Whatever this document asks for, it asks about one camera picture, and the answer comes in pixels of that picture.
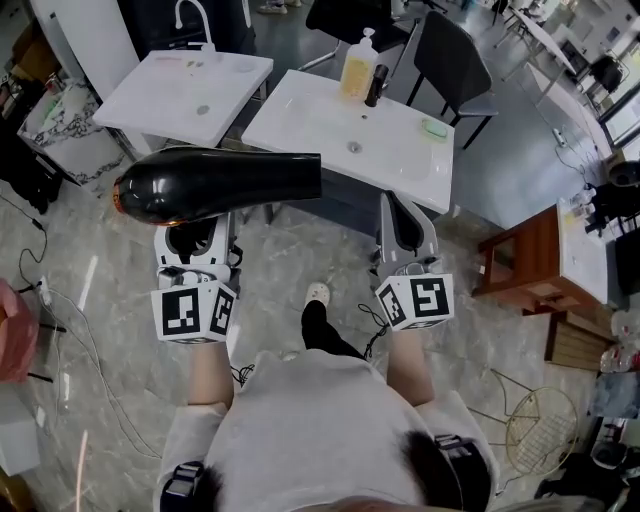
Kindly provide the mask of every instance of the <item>yellow liquid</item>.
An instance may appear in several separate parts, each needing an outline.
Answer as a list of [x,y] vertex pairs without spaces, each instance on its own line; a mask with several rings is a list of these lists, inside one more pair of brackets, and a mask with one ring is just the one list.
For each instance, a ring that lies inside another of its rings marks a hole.
[[340,84],[342,94],[347,98],[364,100],[373,78],[370,70],[371,63],[369,61],[349,57]]

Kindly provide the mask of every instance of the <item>white slipper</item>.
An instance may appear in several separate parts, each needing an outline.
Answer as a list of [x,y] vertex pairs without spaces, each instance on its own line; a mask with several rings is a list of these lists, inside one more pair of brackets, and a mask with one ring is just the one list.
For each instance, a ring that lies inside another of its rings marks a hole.
[[307,297],[304,299],[305,307],[312,300],[319,300],[325,307],[327,307],[329,305],[329,300],[331,300],[329,287],[324,283],[311,283],[307,289]]

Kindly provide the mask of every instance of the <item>hair dryer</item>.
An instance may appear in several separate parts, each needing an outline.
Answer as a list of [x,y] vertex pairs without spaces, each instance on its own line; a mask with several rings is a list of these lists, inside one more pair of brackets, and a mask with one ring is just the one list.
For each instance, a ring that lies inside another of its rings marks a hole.
[[175,226],[238,208],[321,196],[320,155],[170,148],[136,163],[115,182],[118,211]]

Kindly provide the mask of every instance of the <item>drain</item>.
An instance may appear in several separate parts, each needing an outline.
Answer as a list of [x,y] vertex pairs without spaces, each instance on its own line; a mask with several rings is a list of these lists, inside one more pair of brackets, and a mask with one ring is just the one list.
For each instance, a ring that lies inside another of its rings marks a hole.
[[352,140],[347,143],[347,149],[357,155],[358,153],[362,153],[362,144]]

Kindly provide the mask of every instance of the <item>foot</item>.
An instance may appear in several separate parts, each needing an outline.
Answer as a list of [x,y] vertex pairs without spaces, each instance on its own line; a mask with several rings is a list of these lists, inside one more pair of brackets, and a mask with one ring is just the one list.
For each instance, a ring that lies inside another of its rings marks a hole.
[[331,292],[329,291],[329,287],[324,283],[311,283],[309,288],[307,289],[307,297],[304,300],[305,307],[312,300],[318,300],[324,304],[326,308],[329,305],[329,300],[331,300]]
[[260,14],[287,14],[287,8],[284,6],[284,3],[276,4],[273,2],[267,2],[266,4],[258,7],[257,10]]

